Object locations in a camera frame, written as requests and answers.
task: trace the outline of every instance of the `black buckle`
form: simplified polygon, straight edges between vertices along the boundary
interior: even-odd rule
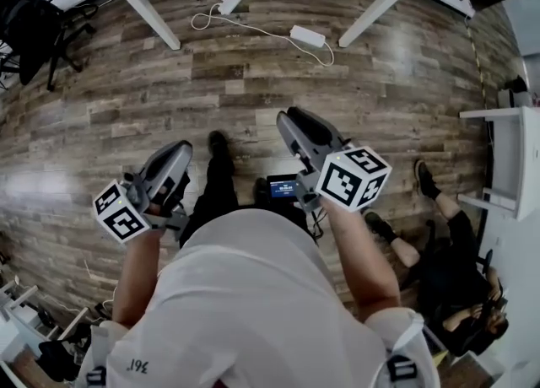
[[[107,369],[103,366],[96,367],[86,374],[86,383],[88,386],[105,386],[107,379]]]
[[[397,380],[415,379],[418,375],[416,364],[409,358],[405,358],[402,355],[395,355],[391,357],[387,362],[388,371],[390,372],[390,380],[396,382]]]

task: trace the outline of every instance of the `display screen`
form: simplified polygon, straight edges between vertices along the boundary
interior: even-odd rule
[[[294,180],[270,182],[270,197],[294,197]]]

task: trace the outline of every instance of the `wooden floor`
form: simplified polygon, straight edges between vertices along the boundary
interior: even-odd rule
[[[451,195],[481,189],[484,129],[457,117],[483,108],[461,16],[429,0],[401,0],[343,50],[339,36],[373,0],[242,2],[234,18],[243,23],[280,35],[300,24],[326,35],[336,53],[326,68],[285,40],[223,21],[193,30],[191,16],[211,3],[151,1],[181,39],[179,51],[116,0],[93,22],[97,34],[74,47],[82,73],[61,69],[57,90],[48,93],[42,69],[30,85],[0,97],[2,246],[23,284],[39,285],[70,309],[110,299],[124,250],[94,221],[93,196],[155,149],[187,139],[194,146],[191,208],[205,184],[206,137],[222,129],[232,141],[240,202],[249,202],[258,176],[300,168],[275,127],[278,111],[291,105],[324,116],[390,162],[394,170],[375,208],[414,244],[423,242],[425,220],[435,217],[414,187],[416,158],[427,160]],[[472,34],[493,105],[497,87],[516,75],[516,41],[499,8],[477,15]],[[162,263],[176,250],[167,240]],[[350,303],[328,229],[321,251]],[[403,267],[389,257],[401,277]],[[58,315],[50,298],[43,305]]]

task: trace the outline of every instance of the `black office chair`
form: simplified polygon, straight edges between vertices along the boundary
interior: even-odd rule
[[[435,222],[433,220],[428,220],[426,222],[426,226],[429,227],[429,238],[428,242],[425,245],[426,251],[435,251]],[[485,258],[482,258],[480,256],[477,257],[476,262],[482,265],[482,274],[486,275],[489,270],[489,266],[491,265],[491,260],[493,258],[493,250],[488,251]],[[420,261],[411,267],[411,269],[408,272],[407,278],[403,281],[403,283],[400,286],[400,290],[404,290],[408,287],[410,287],[414,282],[420,279],[422,275],[422,271],[425,268],[425,264],[422,261],[422,257],[420,257]]]
[[[0,40],[13,50],[10,58],[19,57],[18,68],[4,60],[0,72],[18,73],[20,82],[26,85],[50,61],[47,89],[54,90],[52,80],[59,58],[76,72],[82,71],[68,56],[67,48],[84,31],[93,34],[95,29],[85,23],[72,34],[66,34],[74,26],[75,18],[90,19],[97,9],[88,5],[63,12],[46,0],[0,0]]]

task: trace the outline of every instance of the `black and white pattern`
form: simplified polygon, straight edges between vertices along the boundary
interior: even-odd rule
[[[144,225],[135,217],[129,208],[124,207],[103,220],[111,231],[121,240],[129,238],[144,228]]]
[[[364,172],[373,174],[386,168],[386,165],[376,158],[367,149],[358,149],[350,153],[345,153],[347,157],[353,160]]]
[[[385,180],[386,175],[381,175],[368,183],[368,186],[364,190],[364,194],[358,202],[358,206],[369,202],[371,199],[375,199],[379,190],[381,189],[382,182]]]
[[[97,199],[94,202],[95,209],[98,215],[103,213],[119,197],[120,197],[120,192],[118,191],[116,186],[113,184],[108,190],[105,191],[105,193],[101,195],[99,199]]]
[[[358,176],[332,163],[328,166],[321,190],[350,206],[360,184],[362,180]]]

